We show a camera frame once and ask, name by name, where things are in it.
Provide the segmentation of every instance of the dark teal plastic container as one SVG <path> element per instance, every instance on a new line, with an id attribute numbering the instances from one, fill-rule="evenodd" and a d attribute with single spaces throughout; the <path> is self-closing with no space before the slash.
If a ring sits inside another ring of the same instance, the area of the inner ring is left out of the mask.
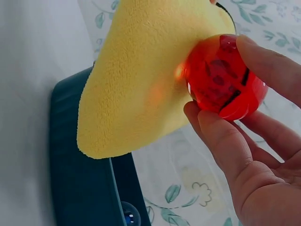
<path id="1" fill-rule="evenodd" d="M 51 97 L 49 157 L 57 226 L 126 226 L 121 202 L 138 210 L 142 226 L 151 226 L 132 155 L 95 160 L 77 147 L 79 100 L 91 71 L 62 80 Z"/>

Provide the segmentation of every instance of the fingernail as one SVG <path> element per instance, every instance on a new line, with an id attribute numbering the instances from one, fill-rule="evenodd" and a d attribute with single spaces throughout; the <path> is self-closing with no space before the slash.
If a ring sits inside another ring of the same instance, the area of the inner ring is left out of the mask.
<path id="1" fill-rule="evenodd" d="M 237 38 L 237 41 L 238 42 L 242 42 L 242 43 L 246 43 L 246 44 L 252 44 L 252 45 L 256 45 L 257 46 L 257 43 L 255 41 L 253 41 L 252 39 L 250 39 L 248 36 L 246 35 L 239 35 L 238 38 Z"/>

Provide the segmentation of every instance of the white fabric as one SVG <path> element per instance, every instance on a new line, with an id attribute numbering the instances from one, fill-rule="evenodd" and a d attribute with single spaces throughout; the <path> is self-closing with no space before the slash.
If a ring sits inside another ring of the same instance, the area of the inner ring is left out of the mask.
<path id="1" fill-rule="evenodd" d="M 93 64 L 77 1 L 0 0 L 0 225 L 54 226 L 49 94 Z"/>

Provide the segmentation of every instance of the leaf pattern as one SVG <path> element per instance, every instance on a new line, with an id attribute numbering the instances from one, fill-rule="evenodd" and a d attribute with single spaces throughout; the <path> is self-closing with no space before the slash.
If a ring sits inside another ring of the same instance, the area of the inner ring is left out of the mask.
<path id="1" fill-rule="evenodd" d="M 105 14 L 103 12 L 101 12 L 96 16 L 95 23 L 99 29 L 103 27 L 104 20 L 105 20 Z"/>
<path id="2" fill-rule="evenodd" d="M 266 4 L 262 4 L 262 5 L 259 5 L 256 9 L 253 10 L 253 12 L 255 13 L 264 13 L 265 10 L 267 9 L 267 5 Z"/>
<path id="3" fill-rule="evenodd" d="M 242 4 L 249 4 L 249 5 L 255 5 L 256 0 L 242 0 L 240 3 Z"/>
<path id="4" fill-rule="evenodd" d="M 250 13 L 250 17 L 255 23 L 263 25 L 263 26 L 265 25 L 259 16 Z"/>
<path id="5" fill-rule="evenodd" d="M 171 226 L 190 226 L 187 220 L 183 219 L 182 217 L 176 215 L 174 212 L 168 209 L 161 210 L 162 218 L 168 222 Z"/>
<path id="6" fill-rule="evenodd" d="M 242 7 L 239 7 L 239 12 L 240 12 L 241 17 L 244 20 L 246 20 L 249 23 L 252 23 L 251 19 L 249 18 L 249 15 L 247 14 L 247 12 Z"/>
<path id="7" fill-rule="evenodd" d="M 227 218 L 223 226 L 233 226 L 231 218 Z"/>
<path id="8" fill-rule="evenodd" d="M 118 4 L 119 4 L 119 0 L 113 1 L 113 3 L 111 4 L 111 9 L 115 10 L 117 8 Z"/>
<path id="9" fill-rule="evenodd" d="M 265 21 L 272 23 L 273 20 L 267 16 L 261 16 Z"/>
<path id="10" fill-rule="evenodd" d="M 173 202 L 178 197 L 180 191 L 181 191 L 181 186 L 171 185 L 165 193 L 166 202 L 167 203 Z"/>
<path id="11" fill-rule="evenodd" d="M 146 211 L 149 215 L 150 223 L 152 224 L 154 222 L 154 219 L 155 219 L 154 209 L 151 206 L 147 206 Z"/>
<path id="12" fill-rule="evenodd" d="M 301 41 L 295 37 L 292 37 L 293 44 L 297 49 L 300 49 Z"/>

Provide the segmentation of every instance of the floral bedsheet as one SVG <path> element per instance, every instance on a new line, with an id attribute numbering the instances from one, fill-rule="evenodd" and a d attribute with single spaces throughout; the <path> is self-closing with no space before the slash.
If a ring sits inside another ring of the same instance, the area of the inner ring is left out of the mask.
<path id="1" fill-rule="evenodd" d="M 78 2 L 96 59 L 119 0 Z M 301 63 L 301 2 L 219 2 L 232 15 L 238 33 Z M 299 109 L 275 92 L 268 92 L 260 110 L 301 132 Z M 260 147 L 279 158 L 264 140 L 246 131 Z M 153 226 L 241 226 L 223 173 L 190 126 L 133 152 L 133 156 Z"/>

